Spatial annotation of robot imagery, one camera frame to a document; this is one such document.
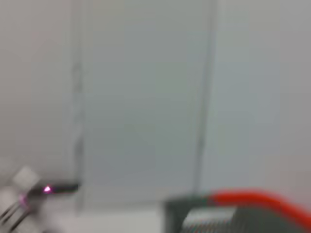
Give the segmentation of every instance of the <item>led light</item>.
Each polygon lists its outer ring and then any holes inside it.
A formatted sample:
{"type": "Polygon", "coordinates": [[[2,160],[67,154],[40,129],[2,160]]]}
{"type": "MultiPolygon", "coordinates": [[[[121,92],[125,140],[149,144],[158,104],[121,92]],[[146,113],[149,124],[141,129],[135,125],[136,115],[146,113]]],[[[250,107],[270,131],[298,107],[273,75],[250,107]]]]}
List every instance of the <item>led light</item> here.
{"type": "Polygon", "coordinates": [[[52,190],[49,186],[46,186],[44,189],[43,189],[43,192],[44,193],[50,193],[52,190]]]}

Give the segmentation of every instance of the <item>pink light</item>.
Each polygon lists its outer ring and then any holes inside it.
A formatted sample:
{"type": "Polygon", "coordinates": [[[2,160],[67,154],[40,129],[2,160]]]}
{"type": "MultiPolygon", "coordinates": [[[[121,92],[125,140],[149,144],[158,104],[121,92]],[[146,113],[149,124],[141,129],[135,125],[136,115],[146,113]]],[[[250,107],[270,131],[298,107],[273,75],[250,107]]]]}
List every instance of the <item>pink light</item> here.
{"type": "Polygon", "coordinates": [[[46,186],[44,189],[43,189],[43,192],[45,193],[50,193],[52,190],[49,186],[46,186]]]}
{"type": "Polygon", "coordinates": [[[27,206],[27,201],[26,201],[26,197],[25,196],[19,196],[19,201],[22,203],[23,206],[27,206]]]}

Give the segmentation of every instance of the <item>white surface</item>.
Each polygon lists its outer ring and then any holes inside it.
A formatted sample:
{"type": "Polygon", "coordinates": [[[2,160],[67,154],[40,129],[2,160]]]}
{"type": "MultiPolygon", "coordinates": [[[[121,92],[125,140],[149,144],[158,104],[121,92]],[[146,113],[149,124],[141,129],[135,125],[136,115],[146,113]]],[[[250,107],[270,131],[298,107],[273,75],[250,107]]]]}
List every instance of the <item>white surface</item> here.
{"type": "Polygon", "coordinates": [[[70,0],[0,1],[1,157],[72,177],[70,0]]]}
{"type": "Polygon", "coordinates": [[[8,208],[16,204],[18,200],[18,193],[14,189],[10,187],[2,188],[0,190],[0,215],[2,215],[8,208]]]}
{"type": "Polygon", "coordinates": [[[311,208],[311,2],[218,3],[201,191],[264,187],[311,208]]]}
{"type": "Polygon", "coordinates": [[[63,233],[162,233],[163,212],[158,207],[100,213],[59,214],[55,222],[63,233]]]}
{"type": "Polygon", "coordinates": [[[18,171],[18,173],[12,178],[13,184],[15,184],[19,190],[24,192],[28,192],[32,189],[39,180],[40,177],[26,166],[18,171]]]}
{"type": "Polygon", "coordinates": [[[208,1],[83,1],[86,206],[193,186],[208,1]]]}

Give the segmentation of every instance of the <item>red wire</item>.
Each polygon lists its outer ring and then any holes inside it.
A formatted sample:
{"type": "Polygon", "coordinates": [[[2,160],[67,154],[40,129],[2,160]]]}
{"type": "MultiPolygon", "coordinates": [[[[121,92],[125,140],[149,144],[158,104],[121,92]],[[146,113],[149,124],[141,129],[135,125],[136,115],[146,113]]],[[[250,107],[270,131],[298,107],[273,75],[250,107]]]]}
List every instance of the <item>red wire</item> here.
{"type": "Polygon", "coordinates": [[[283,198],[265,192],[256,191],[229,191],[217,192],[211,195],[217,205],[249,205],[262,206],[282,213],[287,218],[294,220],[297,224],[311,231],[311,213],[289,204],[283,198]]]}

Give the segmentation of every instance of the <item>black cable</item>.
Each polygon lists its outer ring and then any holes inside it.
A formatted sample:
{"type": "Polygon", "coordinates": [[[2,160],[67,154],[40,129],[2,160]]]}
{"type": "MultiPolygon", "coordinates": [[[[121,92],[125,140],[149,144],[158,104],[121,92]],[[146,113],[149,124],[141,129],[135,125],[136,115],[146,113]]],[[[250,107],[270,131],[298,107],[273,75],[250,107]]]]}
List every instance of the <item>black cable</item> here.
{"type": "Polygon", "coordinates": [[[15,208],[15,210],[2,222],[2,224],[6,223],[7,220],[16,212],[16,210],[18,210],[19,208],[19,203],[18,202],[15,202],[14,204],[12,204],[9,208],[7,208],[1,215],[0,215],[0,219],[4,218],[9,212],[10,210],[12,210],[14,208],[14,206],[16,206],[17,204],[17,207],[15,208]]]}
{"type": "Polygon", "coordinates": [[[10,228],[9,232],[12,232],[16,229],[16,227],[19,226],[19,224],[29,215],[31,214],[31,211],[26,211],[25,213],[22,214],[22,216],[19,217],[19,219],[13,224],[13,226],[10,228]]]}

